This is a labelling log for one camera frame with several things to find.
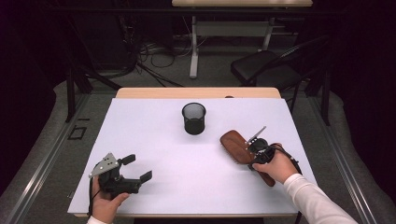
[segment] human hand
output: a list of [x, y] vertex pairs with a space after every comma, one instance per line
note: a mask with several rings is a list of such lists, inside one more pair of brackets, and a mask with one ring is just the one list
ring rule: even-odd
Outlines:
[[92, 195], [94, 195], [92, 216], [105, 223], [113, 222], [117, 209], [121, 203], [129, 197], [128, 193], [122, 193], [111, 200], [110, 193], [100, 190], [98, 176], [96, 176], [92, 181]]
[[273, 159], [269, 163], [254, 163], [253, 168], [257, 171], [267, 173], [274, 180], [284, 184], [289, 176], [298, 174], [290, 159], [282, 152], [276, 150]]

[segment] white sleeve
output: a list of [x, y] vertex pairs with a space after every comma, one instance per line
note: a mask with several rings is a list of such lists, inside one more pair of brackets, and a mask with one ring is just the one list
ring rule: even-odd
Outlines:
[[87, 224], [106, 224], [103, 221], [99, 221], [98, 219], [94, 218], [94, 217], [90, 217], [90, 219], [88, 219]]
[[291, 175], [284, 187], [309, 223], [357, 223], [318, 186], [302, 175]]

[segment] black chair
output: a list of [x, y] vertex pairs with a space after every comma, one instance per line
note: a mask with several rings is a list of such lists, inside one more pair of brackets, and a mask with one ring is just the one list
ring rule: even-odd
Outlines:
[[326, 65], [319, 57], [324, 54], [319, 53], [325, 50], [329, 41], [330, 38], [324, 35], [296, 45], [280, 56], [263, 50], [232, 62], [231, 71], [241, 86], [275, 87], [279, 91], [294, 87], [293, 97], [289, 99], [292, 113], [302, 81], [325, 71]]

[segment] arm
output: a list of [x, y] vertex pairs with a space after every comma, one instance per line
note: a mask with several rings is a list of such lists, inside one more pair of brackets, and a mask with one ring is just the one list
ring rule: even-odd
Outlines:
[[357, 223], [316, 185], [302, 175], [290, 176], [285, 190], [309, 223]]
[[298, 174], [290, 159], [283, 153], [277, 151], [271, 162], [255, 163], [253, 168], [284, 184], [291, 200], [309, 223], [357, 223], [318, 186]]
[[109, 193], [100, 190], [97, 177], [92, 182], [92, 195], [94, 195], [92, 216], [88, 220], [88, 224], [112, 223], [118, 207], [129, 197], [128, 193], [122, 193], [111, 200]]

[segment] table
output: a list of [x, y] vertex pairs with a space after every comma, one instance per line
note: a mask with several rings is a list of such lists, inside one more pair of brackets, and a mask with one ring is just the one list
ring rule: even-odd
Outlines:
[[[183, 129], [181, 108], [190, 102], [206, 107], [205, 130], [199, 135]], [[120, 89], [68, 213], [86, 216], [88, 175], [112, 152], [116, 159], [136, 155], [136, 161], [121, 167], [125, 178], [153, 173], [138, 194], [122, 203], [119, 216], [295, 216], [297, 210], [281, 184], [266, 186], [256, 172], [234, 163], [219, 143], [232, 129], [249, 139], [263, 125], [267, 129], [260, 137], [281, 142], [300, 161], [305, 177], [316, 183], [286, 102], [275, 88]]]
[[[311, 7], [312, 0], [173, 0], [174, 7]], [[198, 35], [264, 36], [262, 49], [268, 49], [274, 18], [269, 21], [202, 21], [192, 16], [192, 55], [190, 78], [197, 78]]]

